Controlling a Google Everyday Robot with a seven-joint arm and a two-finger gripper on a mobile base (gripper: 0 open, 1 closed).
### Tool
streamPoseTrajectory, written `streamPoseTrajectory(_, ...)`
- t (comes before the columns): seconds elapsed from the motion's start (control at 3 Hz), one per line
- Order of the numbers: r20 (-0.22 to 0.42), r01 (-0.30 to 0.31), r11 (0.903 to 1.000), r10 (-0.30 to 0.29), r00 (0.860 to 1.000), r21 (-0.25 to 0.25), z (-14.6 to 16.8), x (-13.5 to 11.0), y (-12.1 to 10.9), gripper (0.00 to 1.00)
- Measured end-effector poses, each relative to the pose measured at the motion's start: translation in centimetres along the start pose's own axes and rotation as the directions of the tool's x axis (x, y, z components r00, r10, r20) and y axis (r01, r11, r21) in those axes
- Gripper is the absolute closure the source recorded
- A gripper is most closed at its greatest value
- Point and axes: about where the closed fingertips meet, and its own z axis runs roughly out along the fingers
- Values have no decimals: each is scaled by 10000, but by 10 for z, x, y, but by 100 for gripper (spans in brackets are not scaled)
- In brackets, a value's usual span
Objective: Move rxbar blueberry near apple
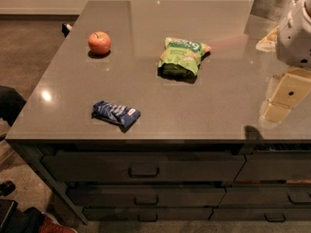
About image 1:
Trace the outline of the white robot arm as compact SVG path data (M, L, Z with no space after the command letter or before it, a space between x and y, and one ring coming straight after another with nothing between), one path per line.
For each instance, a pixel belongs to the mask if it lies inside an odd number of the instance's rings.
M258 42L257 49L275 50L290 67L262 112L265 120L278 123L311 92L311 0L291 0L279 24Z

